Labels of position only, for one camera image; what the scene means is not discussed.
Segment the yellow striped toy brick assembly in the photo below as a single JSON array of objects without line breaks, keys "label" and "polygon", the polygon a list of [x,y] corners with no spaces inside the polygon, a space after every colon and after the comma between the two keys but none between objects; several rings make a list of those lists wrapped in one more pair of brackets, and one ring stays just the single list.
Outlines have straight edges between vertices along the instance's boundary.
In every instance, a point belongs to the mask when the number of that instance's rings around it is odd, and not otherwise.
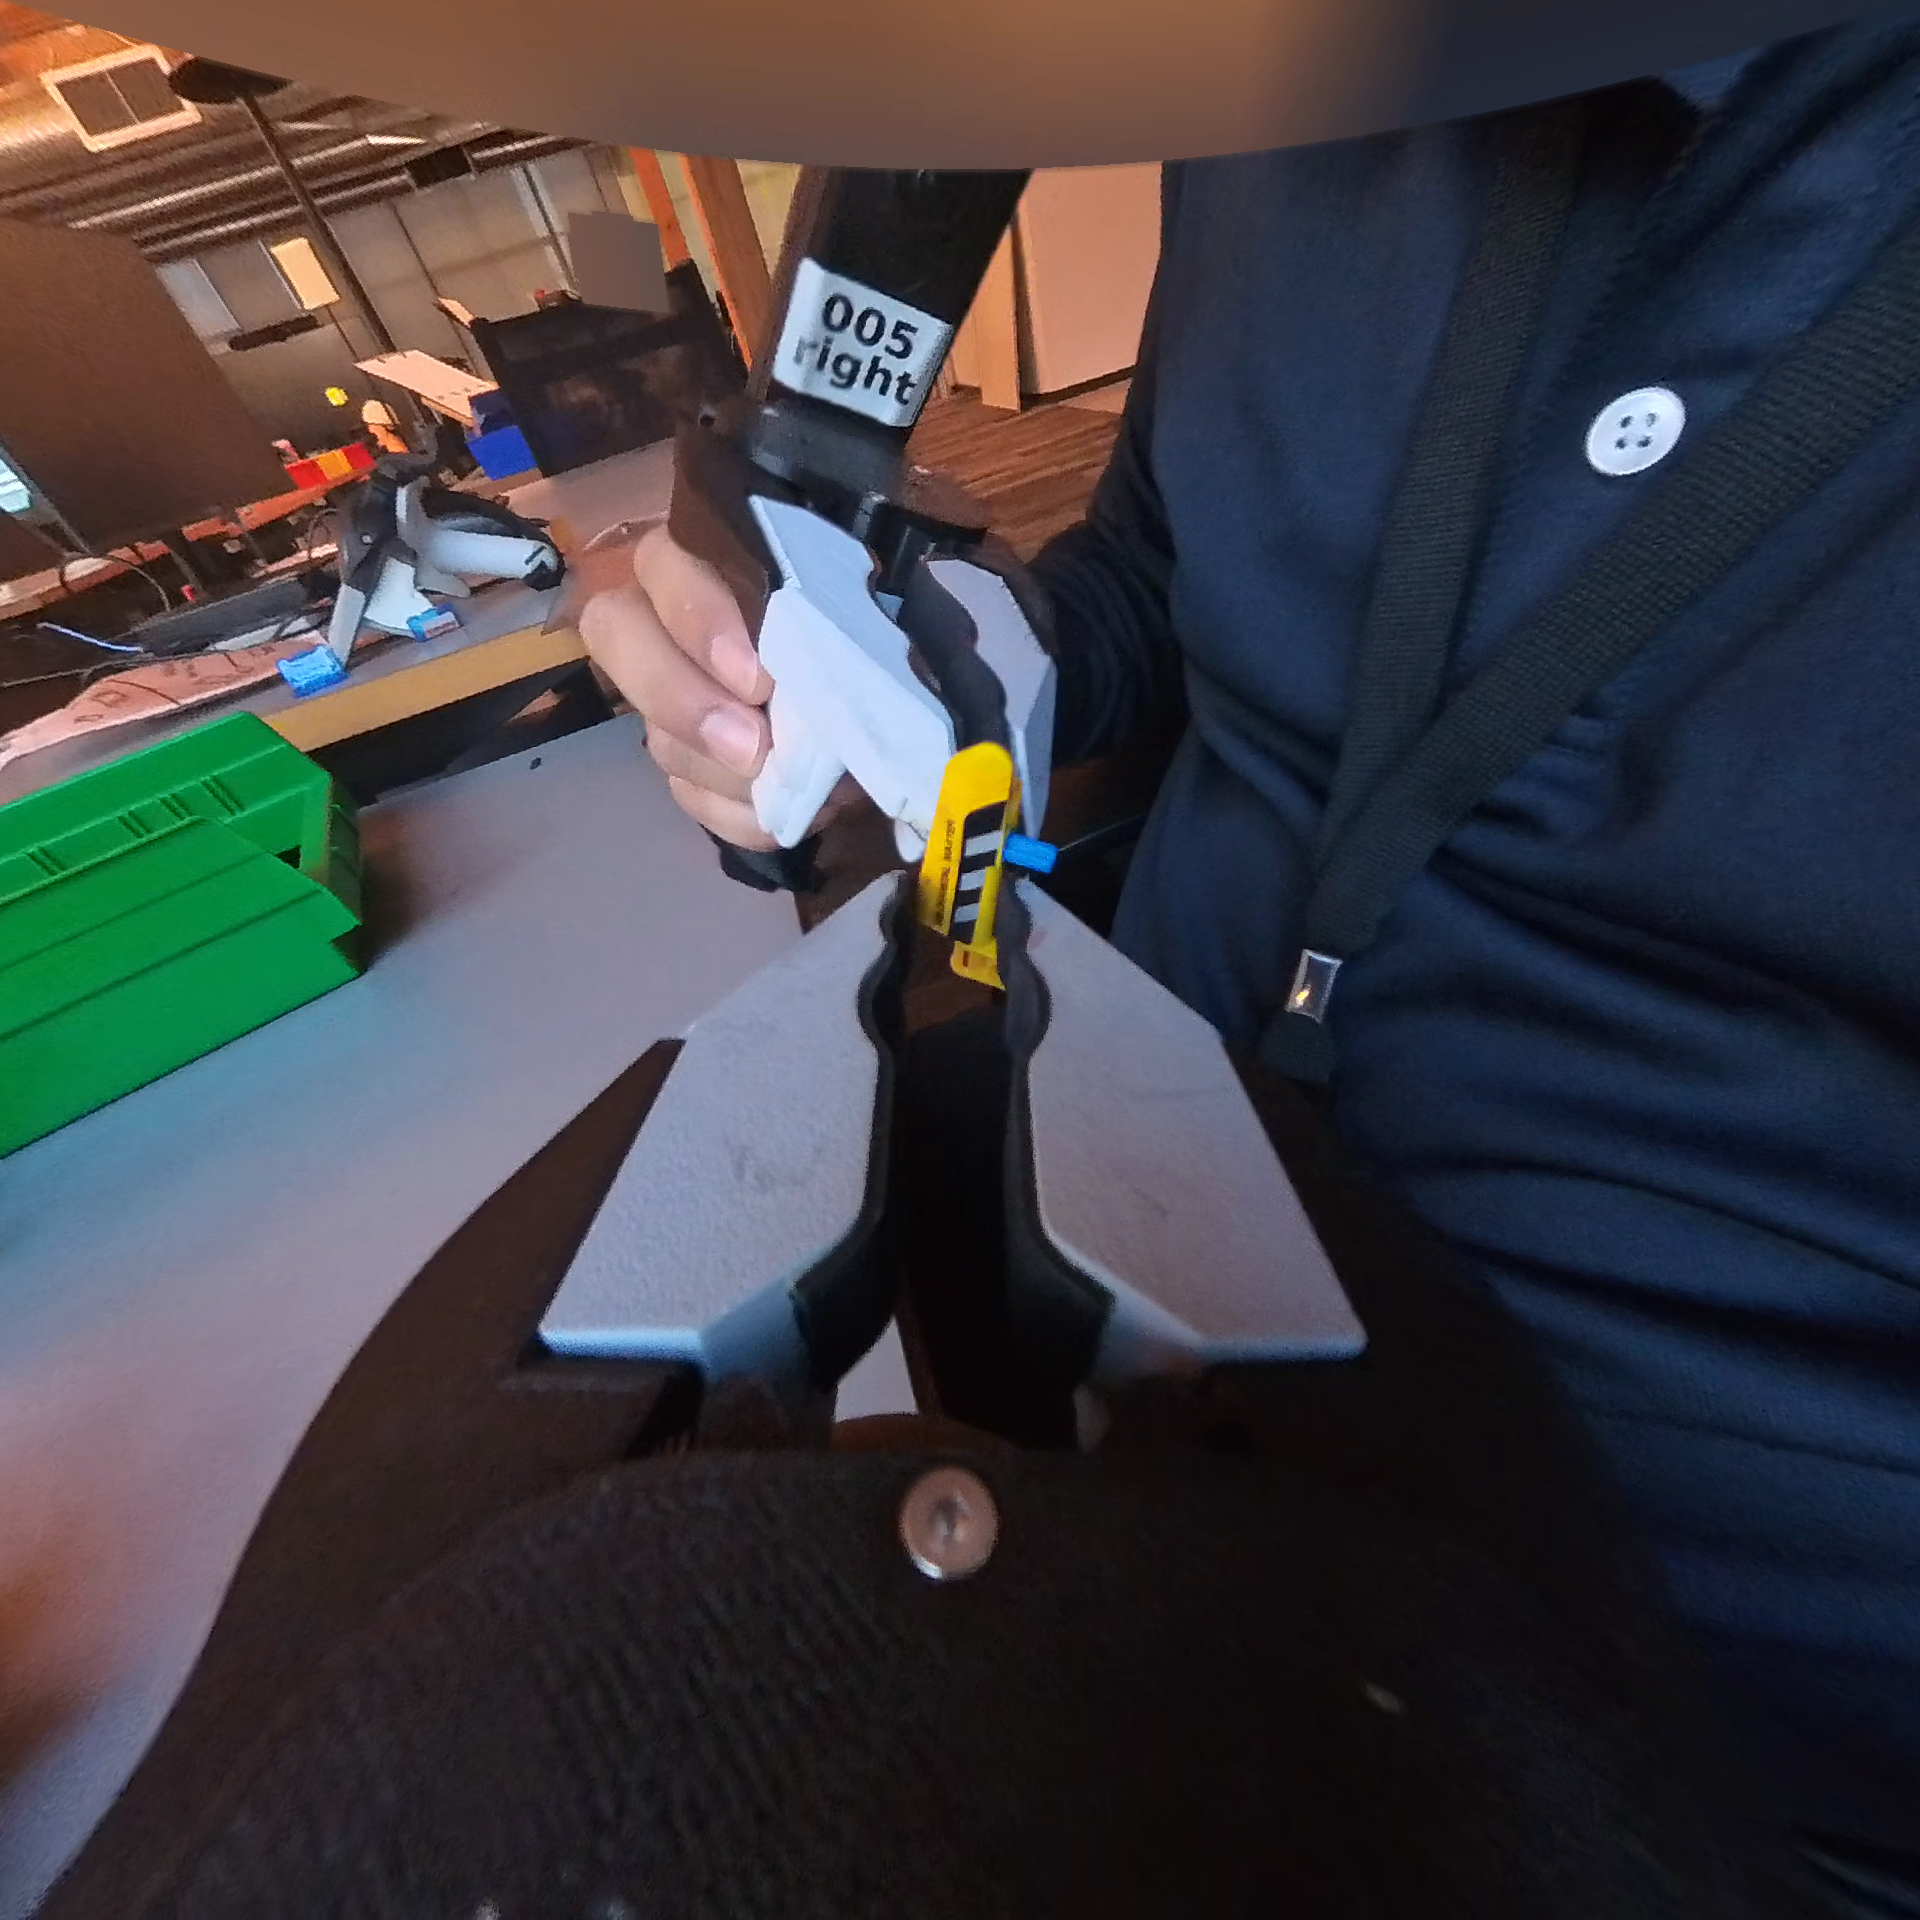
[{"label": "yellow striped toy brick assembly", "polygon": [[1061,850],[1028,816],[1016,763],[996,742],[948,755],[919,862],[919,923],[950,947],[950,970],[1000,989],[996,913],[1007,870],[1053,873]]}]

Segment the black computer monitor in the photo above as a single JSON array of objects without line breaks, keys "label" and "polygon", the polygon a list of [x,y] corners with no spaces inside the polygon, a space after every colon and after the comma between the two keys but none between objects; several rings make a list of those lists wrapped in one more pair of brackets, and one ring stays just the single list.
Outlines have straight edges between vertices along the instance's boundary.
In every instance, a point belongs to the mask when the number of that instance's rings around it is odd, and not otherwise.
[{"label": "black computer monitor", "polygon": [[6,538],[79,552],[162,538],[289,491],[154,270],[126,240],[2,221]]}]

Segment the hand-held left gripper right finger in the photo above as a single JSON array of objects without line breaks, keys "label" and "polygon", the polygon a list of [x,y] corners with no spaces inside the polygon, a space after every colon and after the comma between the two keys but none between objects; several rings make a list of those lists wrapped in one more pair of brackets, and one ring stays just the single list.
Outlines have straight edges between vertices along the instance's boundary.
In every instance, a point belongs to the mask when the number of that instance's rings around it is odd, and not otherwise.
[{"label": "hand-held left gripper right finger", "polygon": [[1068,1390],[1352,1360],[1367,1334],[1214,1026],[1014,897],[1014,1329]]}]

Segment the person's right hand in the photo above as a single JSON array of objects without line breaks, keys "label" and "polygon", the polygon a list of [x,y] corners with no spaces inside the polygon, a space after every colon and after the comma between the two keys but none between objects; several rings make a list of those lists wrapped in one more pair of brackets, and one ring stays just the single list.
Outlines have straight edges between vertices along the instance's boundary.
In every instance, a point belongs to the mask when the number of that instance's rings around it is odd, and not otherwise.
[{"label": "person's right hand", "polygon": [[577,629],[685,816],[734,848],[776,848],[751,801],[775,686],[717,571],[653,525],[601,569]]}]

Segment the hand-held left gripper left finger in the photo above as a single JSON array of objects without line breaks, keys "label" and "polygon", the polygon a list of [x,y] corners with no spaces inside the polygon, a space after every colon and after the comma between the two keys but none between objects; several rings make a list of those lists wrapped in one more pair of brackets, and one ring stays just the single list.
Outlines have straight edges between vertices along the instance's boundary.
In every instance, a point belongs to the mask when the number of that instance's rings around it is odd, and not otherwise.
[{"label": "hand-held left gripper left finger", "polygon": [[542,1355],[830,1393],[880,1342],[903,883],[868,881],[685,1030]]}]

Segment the white jacket button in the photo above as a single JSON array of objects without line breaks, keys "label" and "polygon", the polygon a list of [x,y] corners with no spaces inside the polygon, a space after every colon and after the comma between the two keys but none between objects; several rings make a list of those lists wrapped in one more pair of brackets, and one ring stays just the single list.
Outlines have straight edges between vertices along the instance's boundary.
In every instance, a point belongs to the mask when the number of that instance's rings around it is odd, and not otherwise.
[{"label": "white jacket button", "polygon": [[1606,477],[1644,472],[1673,454],[1689,424],[1678,390],[1645,386],[1598,408],[1584,438],[1588,465]]}]

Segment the green plastic bin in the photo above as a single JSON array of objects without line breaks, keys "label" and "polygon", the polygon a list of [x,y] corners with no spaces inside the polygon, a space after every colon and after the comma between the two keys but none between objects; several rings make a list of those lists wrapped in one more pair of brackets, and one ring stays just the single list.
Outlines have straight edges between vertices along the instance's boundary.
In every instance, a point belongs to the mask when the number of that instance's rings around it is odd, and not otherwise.
[{"label": "green plastic bin", "polygon": [[2,807],[2,1152],[358,978],[349,791],[231,713]]}]

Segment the light wooden table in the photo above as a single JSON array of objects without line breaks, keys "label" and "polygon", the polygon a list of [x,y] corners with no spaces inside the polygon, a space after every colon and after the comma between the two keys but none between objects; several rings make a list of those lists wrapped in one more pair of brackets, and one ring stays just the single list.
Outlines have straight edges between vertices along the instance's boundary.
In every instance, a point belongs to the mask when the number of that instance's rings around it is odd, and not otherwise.
[{"label": "light wooden table", "polygon": [[279,671],[279,657],[298,653],[305,638],[110,677],[4,735],[2,795],[16,800],[60,784],[214,713],[250,711],[302,752],[317,752],[479,691],[533,686],[551,667],[572,670],[584,657],[574,615],[592,589],[592,571],[631,529],[664,513],[672,477],[673,446],[663,438],[556,477],[474,480],[471,491],[495,496],[558,535],[561,586],[479,585],[453,602],[449,631],[430,639],[358,639],[345,677],[311,691],[292,690]]}]

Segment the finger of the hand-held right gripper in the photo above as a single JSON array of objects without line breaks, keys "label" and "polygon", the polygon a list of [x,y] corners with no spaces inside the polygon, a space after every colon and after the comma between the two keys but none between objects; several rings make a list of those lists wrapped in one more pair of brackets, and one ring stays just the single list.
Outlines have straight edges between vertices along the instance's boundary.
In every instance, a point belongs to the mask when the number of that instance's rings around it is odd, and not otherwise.
[{"label": "finger of the hand-held right gripper", "polygon": [[1057,670],[1021,598],[989,567],[924,559],[900,623],[953,719],[954,742],[1009,750],[1021,784],[1016,830],[1042,838]]},{"label": "finger of the hand-held right gripper", "polygon": [[954,750],[953,719],[873,592],[868,547],[796,502],[757,496],[751,515],[776,569],[759,623],[775,687],[773,741],[751,781],[757,823],[796,848],[849,778],[893,823],[897,855],[919,862]]}]

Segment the person's right forearm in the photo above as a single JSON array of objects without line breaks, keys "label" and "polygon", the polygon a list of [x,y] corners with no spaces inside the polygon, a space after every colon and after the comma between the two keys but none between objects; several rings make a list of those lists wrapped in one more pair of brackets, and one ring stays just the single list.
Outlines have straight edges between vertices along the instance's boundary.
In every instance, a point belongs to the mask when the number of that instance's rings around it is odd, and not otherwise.
[{"label": "person's right forearm", "polygon": [[1109,936],[1186,719],[1173,538],[1134,414],[1119,415],[1081,519],[1042,545],[1030,577],[1057,670],[1045,821],[1062,850],[1047,890]]}]

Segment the spare hand-held gripper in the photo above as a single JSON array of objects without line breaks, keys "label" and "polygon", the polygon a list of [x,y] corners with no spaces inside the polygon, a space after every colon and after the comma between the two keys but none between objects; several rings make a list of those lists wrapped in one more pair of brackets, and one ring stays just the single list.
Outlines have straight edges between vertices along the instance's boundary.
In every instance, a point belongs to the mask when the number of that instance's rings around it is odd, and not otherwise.
[{"label": "spare hand-held gripper", "polygon": [[567,563],[544,521],[446,487],[425,457],[374,462],[341,506],[338,589],[327,648],[346,665],[361,633],[420,635],[441,598],[474,585],[560,586]]}]

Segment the person in navy shirt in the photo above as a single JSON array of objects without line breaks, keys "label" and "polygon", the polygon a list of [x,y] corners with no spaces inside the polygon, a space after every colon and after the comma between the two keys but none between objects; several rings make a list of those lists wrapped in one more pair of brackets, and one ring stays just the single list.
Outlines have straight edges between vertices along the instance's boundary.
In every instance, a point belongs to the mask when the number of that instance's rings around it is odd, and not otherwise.
[{"label": "person in navy shirt", "polygon": [[1836,1915],[1914,1915],[1914,390],[1738,554],[1673,506],[1906,238],[1914,9],[1173,159],[1124,403],[1186,719],[1114,944],[1329,1040]]}]

